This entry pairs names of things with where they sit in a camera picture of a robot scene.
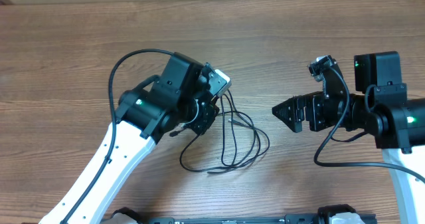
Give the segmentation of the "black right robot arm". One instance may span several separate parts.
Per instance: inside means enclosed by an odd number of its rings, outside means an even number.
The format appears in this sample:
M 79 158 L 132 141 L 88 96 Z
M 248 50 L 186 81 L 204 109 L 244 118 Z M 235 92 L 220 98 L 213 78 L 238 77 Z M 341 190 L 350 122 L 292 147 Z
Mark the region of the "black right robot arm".
M 330 129 L 313 161 L 329 168 L 374 167 L 390 172 L 402 223 L 424 222 L 424 99 L 408 99 L 396 51 L 356 55 L 354 94 L 349 92 L 337 61 L 319 56 L 308 65 L 311 76 L 322 83 L 318 92 L 293 96 L 274 106 L 272 114 L 291 131 Z M 382 152 L 382 162 L 321 162 L 319 155 L 338 128 L 371 135 Z

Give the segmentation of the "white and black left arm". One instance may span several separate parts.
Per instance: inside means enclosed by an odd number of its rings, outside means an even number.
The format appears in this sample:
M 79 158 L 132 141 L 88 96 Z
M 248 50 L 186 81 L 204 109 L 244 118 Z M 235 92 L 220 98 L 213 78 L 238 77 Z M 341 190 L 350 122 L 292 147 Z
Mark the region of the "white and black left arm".
M 118 102 L 109 91 L 112 121 L 100 147 L 41 223 L 100 223 L 129 175 L 164 134 L 177 126 L 198 136 L 209 129 L 230 78 L 181 53 L 167 55 L 162 74 L 125 91 Z

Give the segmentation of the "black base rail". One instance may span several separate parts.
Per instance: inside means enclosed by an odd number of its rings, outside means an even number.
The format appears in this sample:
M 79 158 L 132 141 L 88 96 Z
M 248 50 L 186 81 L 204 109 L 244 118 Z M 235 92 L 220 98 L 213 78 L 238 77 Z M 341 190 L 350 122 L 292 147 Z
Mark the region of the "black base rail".
M 354 221 L 326 221 L 318 214 L 288 214 L 281 217 L 229 217 L 229 218 L 198 218 L 174 219 L 172 217 L 141 217 L 132 219 L 123 213 L 116 213 L 109 219 L 103 219 L 101 224 L 107 223 L 142 223 L 142 224 L 325 224 L 325 223 L 377 223 L 375 215 L 360 215 Z

